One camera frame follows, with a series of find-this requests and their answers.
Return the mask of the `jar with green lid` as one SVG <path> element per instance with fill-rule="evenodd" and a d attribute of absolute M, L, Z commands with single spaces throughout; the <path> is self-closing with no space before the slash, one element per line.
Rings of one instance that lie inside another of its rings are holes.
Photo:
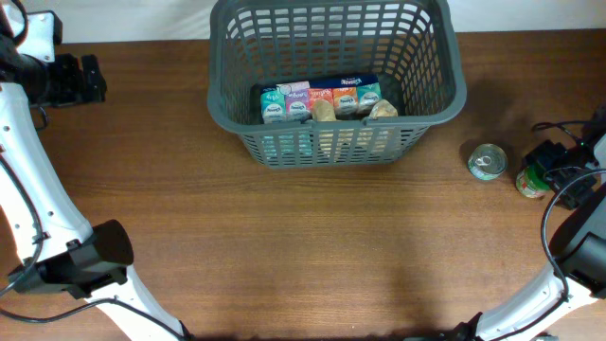
<path fill-rule="evenodd" d="M 551 190 L 550 186 L 539 176 L 535 165 L 522 169 L 516 177 L 516 188 L 526 198 L 538 199 Z"/>

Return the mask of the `tin can with pull tab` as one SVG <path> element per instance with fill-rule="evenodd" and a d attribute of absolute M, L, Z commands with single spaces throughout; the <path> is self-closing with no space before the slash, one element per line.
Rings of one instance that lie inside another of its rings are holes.
<path fill-rule="evenodd" d="M 505 152 L 494 144 L 479 145 L 467 162 L 470 173 L 479 180 L 490 181 L 498 178 L 508 167 Z"/>

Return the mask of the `grey plastic shopping basket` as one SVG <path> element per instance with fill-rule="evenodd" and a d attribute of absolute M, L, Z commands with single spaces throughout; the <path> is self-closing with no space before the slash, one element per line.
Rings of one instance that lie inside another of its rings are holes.
<path fill-rule="evenodd" d="M 444 0 L 220 1 L 207 106 L 270 168 L 382 164 L 466 100 Z"/>

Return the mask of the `beige powder food pouch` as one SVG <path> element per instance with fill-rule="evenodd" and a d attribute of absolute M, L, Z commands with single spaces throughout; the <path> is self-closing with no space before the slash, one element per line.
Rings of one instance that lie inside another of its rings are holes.
<path fill-rule="evenodd" d="M 397 108 L 386 99 L 381 99 L 372 106 L 367 118 L 377 120 L 397 116 Z M 312 119 L 317 122 L 339 121 L 332 104 L 325 99 L 320 99 L 312 105 Z M 393 129 L 378 132 L 371 128 L 322 130 L 317 138 L 318 149 L 323 156 L 335 162 L 345 162 L 349 157 L 359 160 L 365 157 L 362 156 L 364 151 L 370 154 L 383 153 L 393 134 Z"/>

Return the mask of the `multipack of tissue packets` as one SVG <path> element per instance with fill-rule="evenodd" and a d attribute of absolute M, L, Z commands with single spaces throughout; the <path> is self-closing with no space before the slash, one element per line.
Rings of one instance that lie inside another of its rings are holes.
<path fill-rule="evenodd" d="M 259 110 L 266 124 L 367 116 L 382 99 L 382 88 L 374 74 L 283 82 L 259 88 Z"/>

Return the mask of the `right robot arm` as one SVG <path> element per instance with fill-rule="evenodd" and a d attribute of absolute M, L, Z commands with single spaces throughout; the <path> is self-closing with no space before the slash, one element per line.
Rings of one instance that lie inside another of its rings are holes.
<path fill-rule="evenodd" d="M 571 148 L 544 141 L 522 163 L 516 188 L 527 198 L 552 197 L 540 224 L 547 263 L 508 301 L 446 340 L 543 340 L 556 321 L 605 297 L 605 109 L 579 121 Z"/>

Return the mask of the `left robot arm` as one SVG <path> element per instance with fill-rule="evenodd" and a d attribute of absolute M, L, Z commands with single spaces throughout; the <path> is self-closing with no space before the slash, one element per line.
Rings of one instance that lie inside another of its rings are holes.
<path fill-rule="evenodd" d="M 135 272 L 122 224 L 91 225 L 68 197 L 31 117 L 33 108 L 103 102 L 106 90 L 93 55 L 38 58 L 1 42 L 1 207 L 22 262 L 1 292 L 68 293 L 84 302 L 49 318 L 1 314 L 44 324 L 97 307 L 132 340 L 188 340 Z"/>

